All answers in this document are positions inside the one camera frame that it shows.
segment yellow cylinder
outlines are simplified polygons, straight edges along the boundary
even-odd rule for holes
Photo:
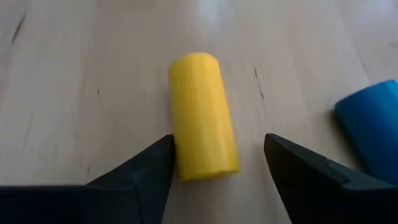
[[[180,177],[204,179],[239,170],[217,59],[183,56],[169,68],[175,149]]]

